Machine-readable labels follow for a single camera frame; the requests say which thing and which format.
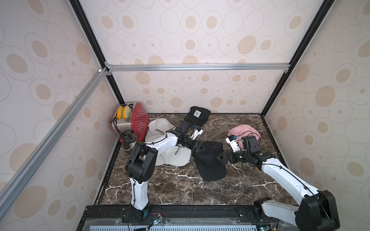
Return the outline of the black cap with white label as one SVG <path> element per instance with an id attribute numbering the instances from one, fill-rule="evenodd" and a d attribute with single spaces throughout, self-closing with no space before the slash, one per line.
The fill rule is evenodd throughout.
<path id="1" fill-rule="evenodd" d="M 202 127 L 208 121 L 210 114 L 211 111 L 206 108 L 193 106 L 185 116 L 184 121 L 193 126 Z"/>

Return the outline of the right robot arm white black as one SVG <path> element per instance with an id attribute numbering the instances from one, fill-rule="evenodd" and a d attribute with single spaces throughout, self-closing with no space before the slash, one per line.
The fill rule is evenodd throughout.
<path id="1" fill-rule="evenodd" d="M 310 185 L 285 167 L 269 151 L 262 150 L 255 136 L 242 137 L 242 147 L 235 135 L 226 138 L 232 150 L 218 155 L 223 164 L 248 163 L 273 178 L 296 201 L 288 205 L 270 198 L 254 202 L 253 216 L 256 220 L 276 218 L 301 231 L 336 231 L 340 220 L 334 195 Z"/>

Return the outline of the pink LA cap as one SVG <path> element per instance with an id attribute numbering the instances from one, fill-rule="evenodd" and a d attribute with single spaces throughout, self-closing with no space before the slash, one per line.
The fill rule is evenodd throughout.
<path id="1" fill-rule="evenodd" d="M 257 140 L 260 140 L 260 133 L 255 128 L 253 128 L 252 126 L 245 125 L 245 124 L 232 128 L 228 132 L 227 135 L 228 136 L 231 136 L 231 135 L 237 136 L 238 145 L 239 145 L 240 148 L 243 148 L 243 144 L 242 144 L 242 141 L 241 141 L 242 137 L 254 136 L 254 137 L 256 137 Z"/>

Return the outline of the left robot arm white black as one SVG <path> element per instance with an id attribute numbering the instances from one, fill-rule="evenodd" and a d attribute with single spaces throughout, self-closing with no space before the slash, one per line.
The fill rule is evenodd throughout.
<path id="1" fill-rule="evenodd" d="M 202 134 L 200 126 L 194 126 L 192 135 L 188 135 L 190 124 L 182 120 L 177 127 L 173 127 L 151 142 L 137 142 L 130 152 L 125 169 L 132 186 L 132 200 L 130 210 L 140 221 L 149 215 L 149 200 L 147 194 L 148 181 L 155 170 L 157 157 L 174 147 L 185 147 L 191 152 L 203 151 L 204 145 L 196 140 Z"/>

